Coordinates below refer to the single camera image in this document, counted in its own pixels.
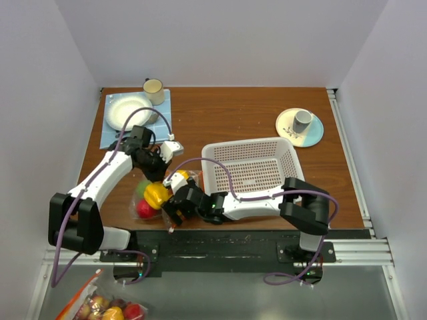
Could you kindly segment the fake yellow lemon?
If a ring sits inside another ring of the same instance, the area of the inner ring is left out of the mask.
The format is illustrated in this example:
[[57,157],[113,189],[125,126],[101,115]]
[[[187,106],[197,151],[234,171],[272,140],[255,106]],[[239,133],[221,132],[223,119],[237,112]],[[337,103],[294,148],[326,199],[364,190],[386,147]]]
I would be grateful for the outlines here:
[[179,169],[176,171],[176,173],[182,175],[185,178],[185,180],[189,178],[189,173],[186,170]]

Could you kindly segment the fake yellow pepper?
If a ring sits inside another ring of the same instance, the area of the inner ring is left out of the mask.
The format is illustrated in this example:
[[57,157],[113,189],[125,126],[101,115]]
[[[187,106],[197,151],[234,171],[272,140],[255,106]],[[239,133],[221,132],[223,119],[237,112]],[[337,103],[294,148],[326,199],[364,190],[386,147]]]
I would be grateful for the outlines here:
[[161,182],[155,182],[148,185],[143,195],[146,202],[157,210],[160,210],[161,206],[167,202],[170,197],[171,193]]

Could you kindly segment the clear zip top bag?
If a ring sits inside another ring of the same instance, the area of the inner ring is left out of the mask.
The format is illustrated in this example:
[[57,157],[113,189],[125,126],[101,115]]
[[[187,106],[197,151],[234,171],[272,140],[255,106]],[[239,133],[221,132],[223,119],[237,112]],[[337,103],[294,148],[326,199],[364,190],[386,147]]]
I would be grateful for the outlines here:
[[162,218],[168,232],[173,233],[189,218],[185,217],[181,211],[177,211],[175,218],[172,218],[163,210],[162,205],[166,204],[171,197],[172,192],[166,189],[162,182],[153,183],[143,177],[133,192],[129,214],[137,221],[154,221]]

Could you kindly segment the fake red apple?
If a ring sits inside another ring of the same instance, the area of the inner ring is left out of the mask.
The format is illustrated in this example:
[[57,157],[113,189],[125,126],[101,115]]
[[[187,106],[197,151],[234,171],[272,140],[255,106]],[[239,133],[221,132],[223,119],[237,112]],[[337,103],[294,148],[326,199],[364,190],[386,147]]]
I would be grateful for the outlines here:
[[140,219],[153,219],[159,215],[159,211],[151,207],[145,199],[142,199],[136,205],[136,213]]

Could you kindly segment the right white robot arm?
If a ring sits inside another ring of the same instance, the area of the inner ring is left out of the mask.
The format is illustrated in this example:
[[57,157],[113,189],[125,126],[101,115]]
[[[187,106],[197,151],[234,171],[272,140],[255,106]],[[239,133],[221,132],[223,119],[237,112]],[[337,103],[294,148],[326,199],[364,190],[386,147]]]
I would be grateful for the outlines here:
[[338,202],[325,190],[295,177],[282,186],[267,191],[236,193],[233,190],[207,194],[192,178],[174,174],[163,181],[171,198],[163,210],[177,219],[198,216],[206,223],[221,225],[250,217],[281,217],[300,232],[297,253],[301,260],[313,261],[321,253],[321,243],[328,234],[330,203],[337,212]]

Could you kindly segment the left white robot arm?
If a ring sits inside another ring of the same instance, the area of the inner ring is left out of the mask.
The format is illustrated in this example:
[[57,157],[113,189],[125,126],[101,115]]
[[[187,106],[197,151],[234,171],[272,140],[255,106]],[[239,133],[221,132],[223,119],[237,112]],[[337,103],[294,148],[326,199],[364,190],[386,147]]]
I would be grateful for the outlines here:
[[48,242],[57,249],[92,255],[114,250],[122,261],[137,257],[138,245],[125,229],[103,225],[100,210],[115,186],[133,169],[140,169],[150,181],[162,181],[174,151],[174,140],[164,141],[158,150],[149,146],[153,132],[134,126],[129,137],[110,145],[100,164],[67,193],[56,193],[49,203]]

